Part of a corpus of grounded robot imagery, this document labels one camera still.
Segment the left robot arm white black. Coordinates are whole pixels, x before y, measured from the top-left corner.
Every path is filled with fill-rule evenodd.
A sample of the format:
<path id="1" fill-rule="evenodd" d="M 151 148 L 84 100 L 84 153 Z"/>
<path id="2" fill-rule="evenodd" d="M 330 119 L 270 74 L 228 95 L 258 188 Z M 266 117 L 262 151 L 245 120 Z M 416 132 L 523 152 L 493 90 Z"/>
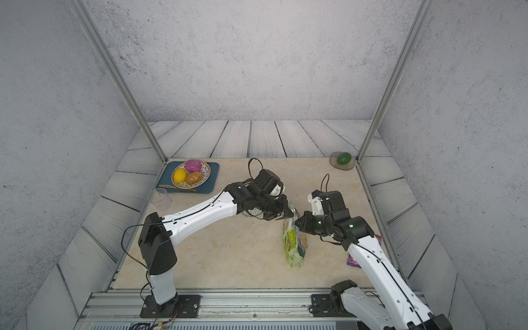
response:
<path id="1" fill-rule="evenodd" d="M 143 260 L 134 261 L 146 269 L 147 284 L 157 306 L 164 307 L 177 298 L 172 270 L 177 263 L 174 247 L 192 234 L 217 221 L 241 213 L 257 210 L 257 219 L 275 221 L 292 218 L 284 194 L 284 184 L 268 169 L 261 169 L 257 177 L 233 182 L 205 202 L 175 214 L 159 216 L 152 213 L 142 224 L 131 225 L 124 234 L 140 228 L 138 246 Z"/>

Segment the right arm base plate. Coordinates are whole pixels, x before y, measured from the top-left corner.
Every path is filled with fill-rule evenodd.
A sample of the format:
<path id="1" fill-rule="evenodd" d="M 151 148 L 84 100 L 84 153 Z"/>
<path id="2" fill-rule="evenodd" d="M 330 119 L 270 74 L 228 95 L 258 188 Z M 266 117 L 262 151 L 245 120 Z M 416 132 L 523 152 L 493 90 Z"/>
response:
<path id="1" fill-rule="evenodd" d="M 315 318 L 345 318 L 355 317 L 344 308 L 341 298 L 338 294 L 330 292 L 329 294 L 312 294 L 309 313 Z"/>

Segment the white patterned breakfast bowl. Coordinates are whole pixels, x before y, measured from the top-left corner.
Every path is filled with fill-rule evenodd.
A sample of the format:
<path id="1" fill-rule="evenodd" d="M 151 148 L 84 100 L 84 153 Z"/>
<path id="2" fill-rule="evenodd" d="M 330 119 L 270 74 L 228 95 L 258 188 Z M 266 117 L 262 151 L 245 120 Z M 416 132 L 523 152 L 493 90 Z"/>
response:
<path id="1" fill-rule="evenodd" d="M 259 210 L 258 208 L 253 208 L 252 210 L 247 210 L 245 212 L 246 216 L 248 217 L 256 217 L 257 219 L 263 219 L 263 211 Z"/>

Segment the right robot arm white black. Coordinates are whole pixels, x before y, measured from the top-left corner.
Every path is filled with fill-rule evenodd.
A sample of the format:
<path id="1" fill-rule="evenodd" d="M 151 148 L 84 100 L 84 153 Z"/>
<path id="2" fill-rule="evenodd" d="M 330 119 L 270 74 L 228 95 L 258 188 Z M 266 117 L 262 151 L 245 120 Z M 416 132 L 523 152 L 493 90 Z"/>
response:
<path id="1" fill-rule="evenodd" d="M 316 317 L 355 316 L 368 329 L 452 329 L 443 314 L 435 315 L 407 286 L 386 258 L 372 228 L 352 217 L 338 191 L 315 190 L 308 196 L 312 209 L 295 224 L 307 234 L 330 237 L 363 269 L 379 301 L 368 297 L 352 280 L 331 287 L 327 296 L 314 295 Z"/>

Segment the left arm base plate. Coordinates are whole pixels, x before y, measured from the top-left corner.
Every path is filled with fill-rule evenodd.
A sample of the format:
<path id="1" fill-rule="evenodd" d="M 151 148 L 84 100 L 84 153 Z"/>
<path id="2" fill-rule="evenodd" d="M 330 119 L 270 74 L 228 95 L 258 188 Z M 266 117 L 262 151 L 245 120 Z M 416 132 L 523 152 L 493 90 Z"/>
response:
<path id="1" fill-rule="evenodd" d="M 145 298 L 140 318 L 196 318 L 198 316 L 200 295 L 176 295 L 165 304 L 156 303 L 153 295 Z"/>

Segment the green oats bag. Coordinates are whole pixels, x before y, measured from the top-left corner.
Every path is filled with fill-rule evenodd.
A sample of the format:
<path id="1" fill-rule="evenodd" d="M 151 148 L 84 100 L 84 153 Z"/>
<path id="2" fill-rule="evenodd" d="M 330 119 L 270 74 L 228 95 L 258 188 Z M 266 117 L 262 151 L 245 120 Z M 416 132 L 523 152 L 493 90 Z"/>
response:
<path id="1" fill-rule="evenodd" d="M 296 225 L 296 220 L 300 218 L 300 215 L 293 203 L 290 202 L 288 206 L 293 213 L 293 217 L 283 220 L 283 249 L 288 267 L 300 268 L 305 260 L 307 236 Z"/>

